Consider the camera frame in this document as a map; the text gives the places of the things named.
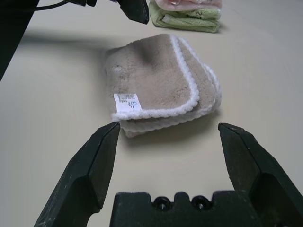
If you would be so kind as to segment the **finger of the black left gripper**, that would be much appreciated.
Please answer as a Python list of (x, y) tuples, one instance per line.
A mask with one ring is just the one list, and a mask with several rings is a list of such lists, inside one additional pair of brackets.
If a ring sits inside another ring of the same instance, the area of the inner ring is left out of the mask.
[(129, 20), (148, 24), (149, 8), (146, 0), (118, 0), (117, 2)]

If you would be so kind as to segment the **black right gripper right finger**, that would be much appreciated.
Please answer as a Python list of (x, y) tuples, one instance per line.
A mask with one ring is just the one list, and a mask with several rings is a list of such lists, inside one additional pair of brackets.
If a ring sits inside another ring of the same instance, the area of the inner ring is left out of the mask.
[(230, 181), (247, 194), (264, 227), (301, 227), (303, 197), (286, 172), (243, 128), (220, 123), (220, 138)]

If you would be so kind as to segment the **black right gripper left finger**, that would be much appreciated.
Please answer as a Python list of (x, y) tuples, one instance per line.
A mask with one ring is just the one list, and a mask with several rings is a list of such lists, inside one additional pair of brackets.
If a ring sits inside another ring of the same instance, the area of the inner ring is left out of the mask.
[(110, 123), (91, 135), (71, 158), (36, 227), (85, 227), (103, 208), (109, 188), (120, 124)]

